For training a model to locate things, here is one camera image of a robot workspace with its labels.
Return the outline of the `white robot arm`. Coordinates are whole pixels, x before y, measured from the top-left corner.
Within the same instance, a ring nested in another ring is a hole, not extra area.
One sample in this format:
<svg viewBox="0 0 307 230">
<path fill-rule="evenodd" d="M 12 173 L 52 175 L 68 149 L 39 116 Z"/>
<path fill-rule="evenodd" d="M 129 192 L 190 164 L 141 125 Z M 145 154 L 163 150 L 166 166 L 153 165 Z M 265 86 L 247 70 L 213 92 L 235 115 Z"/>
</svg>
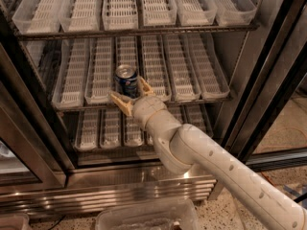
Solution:
<svg viewBox="0 0 307 230">
<path fill-rule="evenodd" d="M 213 174 L 270 230 L 307 230 L 307 210 L 223 149 L 191 124 L 179 122 L 141 77 L 139 97 L 116 91 L 110 98 L 153 139 L 160 161 L 172 173 L 183 174 L 195 164 Z"/>
</svg>

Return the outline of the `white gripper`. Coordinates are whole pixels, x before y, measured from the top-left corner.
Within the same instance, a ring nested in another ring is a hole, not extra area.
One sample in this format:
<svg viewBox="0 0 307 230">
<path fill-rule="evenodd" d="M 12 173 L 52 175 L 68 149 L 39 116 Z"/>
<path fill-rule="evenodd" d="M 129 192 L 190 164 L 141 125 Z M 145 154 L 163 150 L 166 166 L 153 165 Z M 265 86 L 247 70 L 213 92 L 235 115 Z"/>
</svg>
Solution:
<svg viewBox="0 0 307 230">
<path fill-rule="evenodd" d="M 110 93 L 110 98 L 126 116 L 132 116 L 133 120 L 145 129 L 150 118 L 158 111 L 166 109 L 166 104 L 155 96 L 152 87 L 142 77 L 138 78 L 137 84 L 142 98 L 134 105 L 130 97 L 115 91 Z"/>
</svg>

